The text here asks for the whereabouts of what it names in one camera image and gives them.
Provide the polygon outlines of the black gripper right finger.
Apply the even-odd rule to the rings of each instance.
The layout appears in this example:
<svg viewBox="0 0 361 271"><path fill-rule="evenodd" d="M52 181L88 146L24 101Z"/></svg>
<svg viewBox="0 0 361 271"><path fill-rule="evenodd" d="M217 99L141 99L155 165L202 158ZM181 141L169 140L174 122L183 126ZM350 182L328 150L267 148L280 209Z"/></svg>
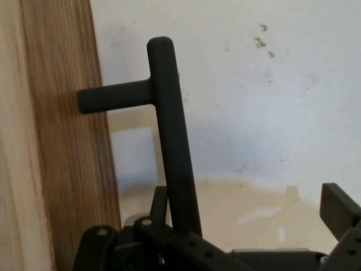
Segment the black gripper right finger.
<svg viewBox="0 0 361 271"><path fill-rule="evenodd" d="M338 243L321 270L360 270L360 206L337 184L322 184L320 217Z"/></svg>

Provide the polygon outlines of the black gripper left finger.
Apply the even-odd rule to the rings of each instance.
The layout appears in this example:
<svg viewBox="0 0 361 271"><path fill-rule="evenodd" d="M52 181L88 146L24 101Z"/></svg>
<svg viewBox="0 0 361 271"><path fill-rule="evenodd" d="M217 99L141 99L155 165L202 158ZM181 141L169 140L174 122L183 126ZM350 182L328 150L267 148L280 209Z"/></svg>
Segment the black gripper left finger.
<svg viewBox="0 0 361 271"><path fill-rule="evenodd" d="M95 226L81 238L73 270L234 270L235 259L201 236L194 186L155 188L150 213L120 231Z"/></svg>

